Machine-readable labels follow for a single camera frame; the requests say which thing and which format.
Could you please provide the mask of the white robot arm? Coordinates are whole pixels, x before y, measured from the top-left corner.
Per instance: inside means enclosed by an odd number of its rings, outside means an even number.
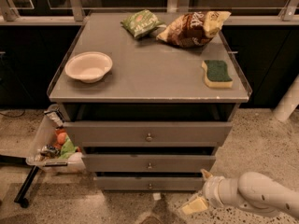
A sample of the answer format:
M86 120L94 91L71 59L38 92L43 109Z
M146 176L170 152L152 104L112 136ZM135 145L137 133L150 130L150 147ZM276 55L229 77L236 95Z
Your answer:
M186 215L211 207L299 217L298 82L273 110L240 110L203 189L182 206Z

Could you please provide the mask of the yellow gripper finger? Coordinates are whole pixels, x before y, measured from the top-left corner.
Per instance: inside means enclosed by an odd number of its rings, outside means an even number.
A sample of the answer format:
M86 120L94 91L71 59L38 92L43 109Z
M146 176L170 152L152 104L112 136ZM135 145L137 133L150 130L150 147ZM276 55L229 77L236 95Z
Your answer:
M181 207L181 210L185 215L203 212L206 211L207 209L208 209L208 202L203 197L196 197L195 199L187 202Z
M207 171L206 169L202 169L201 174L205 181L207 181L210 177L213 176L213 174Z

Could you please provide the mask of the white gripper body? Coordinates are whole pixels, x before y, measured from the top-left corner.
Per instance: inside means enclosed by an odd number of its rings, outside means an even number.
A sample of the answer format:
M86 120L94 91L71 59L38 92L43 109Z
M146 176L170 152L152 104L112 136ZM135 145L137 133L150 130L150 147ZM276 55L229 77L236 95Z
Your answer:
M237 178L209 177L203 186L203 195L213 207L236 206Z

